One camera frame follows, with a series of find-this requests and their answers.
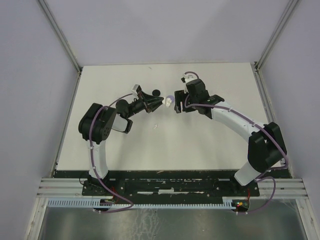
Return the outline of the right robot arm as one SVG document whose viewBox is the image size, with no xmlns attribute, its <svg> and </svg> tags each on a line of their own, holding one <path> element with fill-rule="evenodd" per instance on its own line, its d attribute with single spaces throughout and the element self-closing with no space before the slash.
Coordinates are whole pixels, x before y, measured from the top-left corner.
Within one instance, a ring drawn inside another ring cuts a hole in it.
<svg viewBox="0 0 320 240">
<path fill-rule="evenodd" d="M 261 177 L 286 157 L 287 150 L 280 127 L 275 122 L 262 124 L 235 110 L 219 95 L 210 95 L 205 83 L 191 76 L 181 78 L 183 90 L 174 93 L 176 113 L 197 111 L 222 123 L 248 143 L 247 162 L 233 175 L 231 193 L 242 195 L 248 184 Z"/>
</svg>

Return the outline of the purple earbud charging case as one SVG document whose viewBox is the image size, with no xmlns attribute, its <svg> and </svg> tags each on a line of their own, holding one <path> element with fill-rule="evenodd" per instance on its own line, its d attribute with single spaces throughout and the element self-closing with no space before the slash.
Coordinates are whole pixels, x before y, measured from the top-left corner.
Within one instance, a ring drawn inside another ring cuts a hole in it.
<svg viewBox="0 0 320 240">
<path fill-rule="evenodd" d="M 170 99 L 173 99 L 173 100 L 175 99 L 175 97 L 172 96 L 172 95 L 168 95 L 167 98 L 170 98 Z"/>
</svg>

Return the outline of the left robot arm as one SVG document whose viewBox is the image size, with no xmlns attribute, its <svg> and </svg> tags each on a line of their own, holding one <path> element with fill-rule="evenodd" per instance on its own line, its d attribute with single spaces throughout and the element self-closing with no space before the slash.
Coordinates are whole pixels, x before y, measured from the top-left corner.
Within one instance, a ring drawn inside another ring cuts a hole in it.
<svg viewBox="0 0 320 240">
<path fill-rule="evenodd" d="M 133 101 L 129 103 L 125 97 L 133 95 Z M 163 104 L 164 98 L 158 89 L 147 94 L 137 90 L 132 94 L 126 94 L 113 103 L 103 106 L 93 103 L 84 114 L 78 125 L 78 131 L 87 142 L 90 156 L 90 177 L 97 179 L 93 189 L 99 195 L 106 195 L 111 189 L 111 183 L 106 180 L 109 173 L 106 158 L 106 141 L 111 131 L 128 134 L 132 128 L 131 117 L 146 111 L 154 112 Z"/>
</svg>

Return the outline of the black round charging case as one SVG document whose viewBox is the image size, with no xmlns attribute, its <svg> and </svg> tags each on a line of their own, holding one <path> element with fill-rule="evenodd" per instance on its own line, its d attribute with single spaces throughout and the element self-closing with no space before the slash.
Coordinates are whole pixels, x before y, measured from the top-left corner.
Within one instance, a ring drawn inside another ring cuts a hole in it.
<svg viewBox="0 0 320 240">
<path fill-rule="evenodd" d="M 160 96 L 161 96 L 161 91 L 158 90 L 158 89 L 154 89 L 154 90 L 152 91 L 152 95 L 153 95 L 154 97 L 160 97 Z"/>
</svg>

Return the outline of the white round charging case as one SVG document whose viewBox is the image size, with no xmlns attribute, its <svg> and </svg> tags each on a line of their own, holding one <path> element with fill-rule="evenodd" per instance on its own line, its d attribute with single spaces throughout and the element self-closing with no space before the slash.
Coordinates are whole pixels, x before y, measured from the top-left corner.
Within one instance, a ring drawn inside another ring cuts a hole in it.
<svg viewBox="0 0 320 240">
<path fill-rule="evenodd" d="M 169 108 L 171 104 L 174 102 L 171 97 L 166 97 L 162 103 L 165 105 L 166 108 Z"/>
</svg>

